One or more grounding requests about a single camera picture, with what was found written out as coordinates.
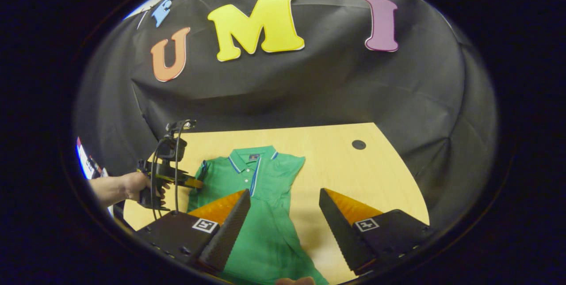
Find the human hand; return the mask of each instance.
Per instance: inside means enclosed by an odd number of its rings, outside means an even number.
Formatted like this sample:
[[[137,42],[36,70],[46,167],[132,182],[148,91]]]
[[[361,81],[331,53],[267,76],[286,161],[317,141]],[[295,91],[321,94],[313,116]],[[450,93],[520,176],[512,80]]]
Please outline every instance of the human hand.
[[[129,174],[125,174],[120,177],[121,179],[121,187],[120,190],[123,193],[125,199],[139,201],[140,200],[140,191],[142,191],[145,187],[150,188],[150,180],[147,175],[141,172],[131,172]],[[165,189],[170,189],[170,186],[166,183],[163,184]],[[165,190],[161,189],[161,191],[155,192],[155,195],[161,198],[161,204],[164,205],[165,201]]]
[[[315,280],[312,277],[301,277],[296,281],[290,278],[280,278],[275,285],[315,285]]]

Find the yellow letter m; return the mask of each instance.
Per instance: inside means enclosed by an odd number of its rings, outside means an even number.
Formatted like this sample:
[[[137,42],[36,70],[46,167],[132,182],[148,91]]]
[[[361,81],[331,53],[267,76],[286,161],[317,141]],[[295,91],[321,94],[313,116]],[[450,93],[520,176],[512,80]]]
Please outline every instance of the yellow letter m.
[[[255,53],[261,29],[265,30],[265,41],[261,48],[265,52],[283,52],[302,49],[305,40],[295,31],[291,0],[257,0],[251,15],[247,17],[234,5],[224,5],[208,15],[216,25],[219,61],[239,58],[242,53],[234,46],[232,36],[249,53]]]

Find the pink letter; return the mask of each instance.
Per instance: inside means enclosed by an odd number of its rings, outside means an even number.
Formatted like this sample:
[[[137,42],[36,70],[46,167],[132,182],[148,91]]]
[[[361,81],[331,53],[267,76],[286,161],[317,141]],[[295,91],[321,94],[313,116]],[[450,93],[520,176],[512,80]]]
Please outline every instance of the pink letter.
[[[389,0],[365,0],[371,7],[371,37],[366,47],[374,51],[397,51],[399,45],[394,39],[394,16],[397,5]]]

